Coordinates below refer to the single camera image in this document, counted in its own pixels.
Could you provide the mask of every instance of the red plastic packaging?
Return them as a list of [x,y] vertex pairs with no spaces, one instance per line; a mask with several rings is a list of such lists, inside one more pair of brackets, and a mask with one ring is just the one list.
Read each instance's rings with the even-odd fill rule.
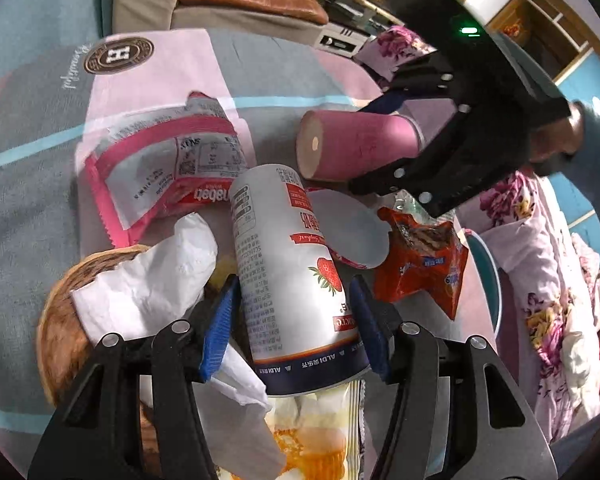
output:
[[389,255],[376,269],[376,298],[393,302],[426,290],[449,319],[455,319],[469,249],[453,222],[422,225],[410,214],[386,207],[378,216],[391,224],[392,232]]

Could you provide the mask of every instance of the round lid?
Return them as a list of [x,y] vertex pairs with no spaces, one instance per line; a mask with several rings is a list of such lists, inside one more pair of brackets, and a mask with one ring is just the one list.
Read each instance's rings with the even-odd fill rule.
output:
[[373,269],[389,254],[391,226],[353,197],[331,189],[307,193],[335,260],[357,269]]

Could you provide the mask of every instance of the qr code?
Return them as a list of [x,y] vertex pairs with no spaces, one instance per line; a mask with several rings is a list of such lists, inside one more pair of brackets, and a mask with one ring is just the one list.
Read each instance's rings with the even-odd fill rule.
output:
[[178,167],[178,172],[181,175],[195,175],[196,163],[193,160],[184,160]]

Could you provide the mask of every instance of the white cylindrical container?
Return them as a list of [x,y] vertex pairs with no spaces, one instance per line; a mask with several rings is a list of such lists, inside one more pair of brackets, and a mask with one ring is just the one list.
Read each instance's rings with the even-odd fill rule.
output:
[[356,322],[300,177],[257,166],[229,190],[255,370],[271,396],[304,394],[368,367]]

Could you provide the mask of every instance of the tablecloth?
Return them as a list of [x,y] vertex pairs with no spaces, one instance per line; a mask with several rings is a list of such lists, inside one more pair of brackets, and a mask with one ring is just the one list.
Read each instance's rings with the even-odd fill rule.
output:
[[[84,61],[94,45],[82,44],[48,52],[0,80],[0,449],[23,474],[52,413],[35,357],[46,295],[82,256],[110,248],[81,171],[103,128],[122,114],[182,105],[191,91],[201,91],[219,99],[250,164],[296,167],[294,141],[307,110],[354,111],[379,94],[350,60],[283,40],[172,30],[107,41],[132,36],[148,40],[150,59],[89,73]],[[125,55],[124,48],[105,52]],[[220,254],[233,250],[223,207],[201,211]],[[157,242],[172,228],[173,219],[156,221],[142,242]],[[455,322],[426,293],[400,307],[437,336],[464,340],[480,333],[493,342],[472,259]],[[366,412],[377,446],[390,409],[383,399],[392,394],[383,388],[370,378]]]

